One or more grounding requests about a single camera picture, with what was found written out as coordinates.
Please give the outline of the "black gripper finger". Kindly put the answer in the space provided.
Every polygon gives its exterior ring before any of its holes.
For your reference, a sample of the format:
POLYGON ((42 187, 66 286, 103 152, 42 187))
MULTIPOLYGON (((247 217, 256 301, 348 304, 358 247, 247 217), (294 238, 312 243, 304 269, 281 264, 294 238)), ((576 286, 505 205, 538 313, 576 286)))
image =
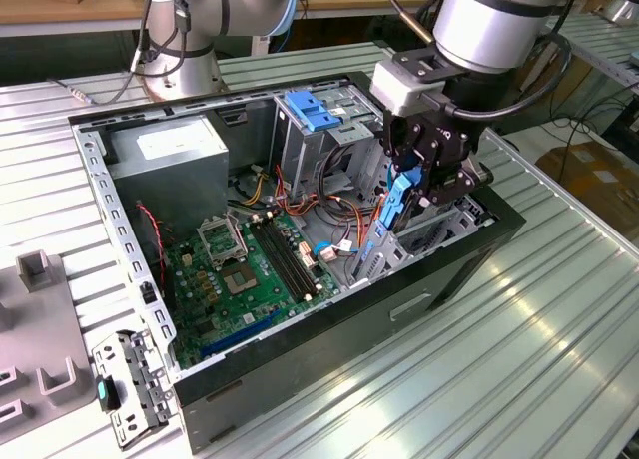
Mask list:
POLYGON ((462 161, 443 181, 431 182, 424 196, 434 205, 454 203, 459 198, 490 184, 494 175, 484 164, 462 161))
POLYGON ((413 143, 414 130, 405 118, 383 120, 382 148, 398 173, 418 165, 419 157, 413 151, 413 143))

